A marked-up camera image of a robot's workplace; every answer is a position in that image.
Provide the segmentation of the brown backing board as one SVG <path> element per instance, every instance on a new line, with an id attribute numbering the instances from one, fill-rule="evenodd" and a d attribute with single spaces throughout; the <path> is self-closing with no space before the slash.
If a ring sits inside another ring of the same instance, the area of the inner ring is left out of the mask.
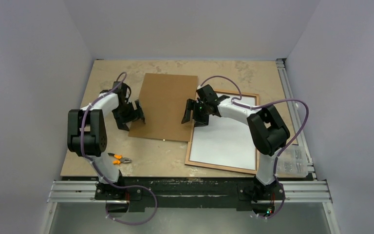
<path id="1" fill-rule="evenodd" d="M 188 142 L 192 123 L 181 121 L 197 86 L 197 76 L 146 73 L 139 94 L 145 122 L 133 122 L 128 136 Z"/>

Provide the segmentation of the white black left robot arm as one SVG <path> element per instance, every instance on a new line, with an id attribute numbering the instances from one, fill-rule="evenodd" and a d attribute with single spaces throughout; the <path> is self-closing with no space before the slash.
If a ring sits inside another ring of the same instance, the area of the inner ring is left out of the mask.
<path id="1" fill-rule="evenodd" d="M 103 90 L 93 102 L 81 109 L 68 112 L 67 147 L 69 151 L 84 158 L 96 171 L 98 181 L 108 184 L 107 194 L 121 199 L 126 186 L 120 179 L 122 174 L 106 152 L 108 137 L 105 117 L 112 114 L 117 128 L 128 131 L 127 124 L 141 120 L 145 122 L 140 102 L 130 101 L 131 88 L 123 82 L 114 82 L 112 89 Z"/>

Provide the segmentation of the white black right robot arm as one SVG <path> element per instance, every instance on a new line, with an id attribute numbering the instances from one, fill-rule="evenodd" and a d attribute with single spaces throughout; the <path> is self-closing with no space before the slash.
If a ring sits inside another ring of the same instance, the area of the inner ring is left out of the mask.
<path id="1" fill-rule="evenodd" d="M 277 163 L 289 146 L 290 131 L 274 104 L 249 106 L 237 97 L 218 95 L 210 85 L 199 86 L 196 99 L 187 99 L 181 123 L 194 120 L 196 126 L 207 126 L 210 116 L 228 118 L 249 128 L 252 142 L 261 154 L 255 175 L 254 192 L 259 198 L 272 194 L 279 187 Z"/>

